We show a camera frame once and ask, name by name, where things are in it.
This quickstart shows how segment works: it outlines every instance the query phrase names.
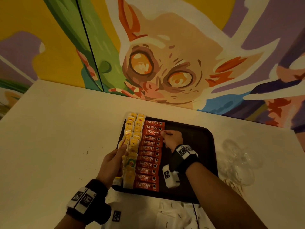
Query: tray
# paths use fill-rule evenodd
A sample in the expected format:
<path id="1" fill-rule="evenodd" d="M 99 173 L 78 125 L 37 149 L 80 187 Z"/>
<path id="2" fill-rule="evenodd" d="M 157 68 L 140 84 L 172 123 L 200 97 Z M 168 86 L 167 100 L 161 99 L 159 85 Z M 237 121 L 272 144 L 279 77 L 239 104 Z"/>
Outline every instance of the tray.
<path id="1" fill-rule="evenodd" d="M 183 123 L 166 121 L 151 117 L 146 117 L 146 120 L 165 122 L 166 130 L 172 129 L 172 130 L 180 131 L 182 133 L 183 143 L 190 145 L 198 153 L 200 162 L 209 171 L 211 171 L 214 175 L 218 177 L 214 138 L 212 133 L 208 129 L 204 127 L 187 125 Z M 119 141 L 123 138 L 124 126 L 125 126 L 125 122 L 121 131 Z M 168 164 L 170 156 L 171 156 L 171 150 L 169 148 L 166 148 L 165 143 L 163 143 L 161 164 L 159 166 L 159 173 L 158 173 L 159 192 L 142 190 L 142 189 L 125 189 L 117 185 L 112 185 L 112 188 L 116 191 L 125 192 L 125 193 L 139 194 L 139 195 L 151 196 L 156 198 L 164 198 L 175 201 L 199 204 L 199 201 L 196 198 L 195 193 L 185 174 L 178 174 L 180 179 L 180 186 L 171 189 L 168 189 L 166 187 L 164 176 L 162 173 L 162 167 Z"/>

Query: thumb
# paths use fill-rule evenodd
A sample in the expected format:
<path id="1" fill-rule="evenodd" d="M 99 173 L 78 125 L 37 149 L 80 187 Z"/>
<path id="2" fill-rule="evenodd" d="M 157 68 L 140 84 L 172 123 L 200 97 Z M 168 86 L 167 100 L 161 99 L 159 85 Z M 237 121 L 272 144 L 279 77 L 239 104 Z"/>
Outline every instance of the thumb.
<path id="1" fill-rule="evenodd" d="M 123 144 L 116 152 L 116 155 L 114 156 L 114 158 L 116 160 L 120 160 L 122 158 L 122 156 L 125 154 L 127 149 L 127 145 Z"/>
<path id="2" fill-rule="evenodd" d="M 165 131 L 161 131 L 160 134 L 165 140 L 170 137 Z"/>

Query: painted wall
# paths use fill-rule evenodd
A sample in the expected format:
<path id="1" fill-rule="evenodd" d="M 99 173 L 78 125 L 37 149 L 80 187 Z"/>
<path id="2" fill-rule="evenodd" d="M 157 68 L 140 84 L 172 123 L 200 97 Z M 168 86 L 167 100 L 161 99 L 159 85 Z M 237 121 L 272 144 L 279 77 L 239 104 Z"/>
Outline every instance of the painted wall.
<path id="1" fill-rule="evenodd" d="M 0 4 L 1 109 L 39 77 L 291 128 L 305 150 L 305 0 Z"/>

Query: wrist strap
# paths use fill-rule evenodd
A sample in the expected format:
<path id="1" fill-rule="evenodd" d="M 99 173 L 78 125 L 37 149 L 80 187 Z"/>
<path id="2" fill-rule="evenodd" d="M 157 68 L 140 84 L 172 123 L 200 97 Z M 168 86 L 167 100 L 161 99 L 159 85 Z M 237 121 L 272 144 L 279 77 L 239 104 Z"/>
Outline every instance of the wrist strap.
<path id="1" fill-rule="evenodd" d="M 111 207 L 105 203 L 107 192 L 101 181 L 92 179 L 69 201 L 66 214 L 86 225 L 93 221 L 104 224 L 111 215 Z"/>
<path id="2" fill-rule="evenodd" d="M 198 154 L 189 145 L 178 145 L 170 158 L 170 171 L 185 173 L 194 162 L 199 162 Z"/>

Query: painted eye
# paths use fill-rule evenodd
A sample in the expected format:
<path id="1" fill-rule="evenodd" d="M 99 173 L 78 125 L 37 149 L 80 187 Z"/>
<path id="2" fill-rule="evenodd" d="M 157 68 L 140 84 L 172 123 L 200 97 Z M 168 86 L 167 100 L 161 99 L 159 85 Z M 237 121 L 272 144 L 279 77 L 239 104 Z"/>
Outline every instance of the painted eye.
<path id="1" fill-rule="evenodd" d="M 170 75 L 168 83 L 174 88 L 182 88 L 192 82 L 192 75 L 188 72 L 176 72 Z"/>
<path id="2" fill-rule="evenodd" d="M 152 62 L 143 53 L 132 54 L 130 56 L 130 65 L 132 69 L 140 75 L 149 74 L 153 70 Z"/>

